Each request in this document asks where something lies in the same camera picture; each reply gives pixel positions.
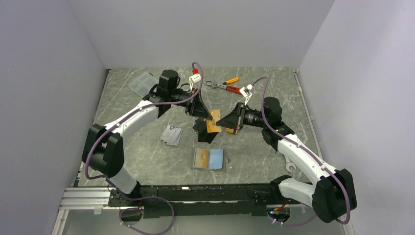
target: white wall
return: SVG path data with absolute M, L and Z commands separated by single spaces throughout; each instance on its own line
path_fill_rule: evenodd
M 300 67 L 323 157 L 354 177 L 358 235 L 415 234 L 415 2 L 336 0 Z
M 69 2 L 107 68 L 298 68 L 334 0 Z
M 66 0 L 0 1 L 0 234 L 51 234 L 105 70 Z

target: orange card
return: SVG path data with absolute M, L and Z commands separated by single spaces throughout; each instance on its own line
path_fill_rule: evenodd
M 212 115 L 213 120 L 206 120 L 207 132 L 221 132 L 222 128 L 216 125 L 216 122 L 220 120 L 220 111 L 219 109 L 209 110 L 210 115 Z
M 233 129 L 229 129 L 229 128 L 225 128 L 226 133 L 232 134 L 232 135 L 236 135 L 238 134 L 238 131 L 235 131 Z
M 209 167 L 209 150 L 208 149 L 196 149 L 196 167 L 208 168 Z

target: clear plastic box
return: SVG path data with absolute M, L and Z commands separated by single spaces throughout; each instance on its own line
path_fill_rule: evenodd
M 133 81 L 128 84 L 128 87 L 139 96 L 144 97 L 158 82 L 159 81 L 153 75 L 148 72 L 143 72 L 140 76 L 134 78 Z

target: marble surface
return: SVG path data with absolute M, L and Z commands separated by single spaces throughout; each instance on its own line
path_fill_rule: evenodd
M 132 92 L 128 84 L 137 76 L 147 71 L 157 79 L 167 68 L 127 68 L 113 69 L 108 74 L 108 81 L 98 110 L 97 123 L 104 125 L 135 107 L 141 97 Z M 181 83 L 188 82 L 191 68 L 169 68 L 176 70 L 182 78 Z M 290 68 L 203 68 L 205 81 L 223 82 L 234 77 L 239 81 L 232 85 L 246 86 L 264 75 L 270 76 L 266 97 L 273 96 L 280 100 L 283 109 L 282 120 L 295 131 L 299 138 L 314 152 L 316 146 L 307 121 L 304 105 L 298 92 L 296 81 Z M 261 94 L 265 80 L 258 82 L 252 90 L 253 96 L 249 106 L 260 109 Z M 224 117 L 233 110 L 237 102 L 243 102 L 241 95 L 222 89 L 202 88 L 202 99 L 208 109 L 219 109 Z M 178 185 L 178 184 L 243 184 L 268 183 L 278 176 L 290 174 L 285 169 L 285 159 L 265 143 L 261 129 L 244 126 L 238 135 L 224 131 L 219 133 L 212 144 L 198 143 L 197 134 L 192 129 L 195 118 L 187 116 L 183 107 L 172 108 L 156 121 L 146 125 L 133 135 L 125 149 L 125 168 L 142 185 Z M 179 146 L 164 145 L 159 140 L 167 125 L 183 129 Z M 194 148 L 223 148 L 227 153 L 225 171 L 193 169 Z M 291 173 L 296 179 L 308 182 L 298 169 Z M 103 186 L 101 180 L 86 180 L 81 174 L 80 186 Z

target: small blue card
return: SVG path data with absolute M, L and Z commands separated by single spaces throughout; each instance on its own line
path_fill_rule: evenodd
M 211 149 L 209 152 L 209 168 L 222 169 L 223 167 L 223 149 Z

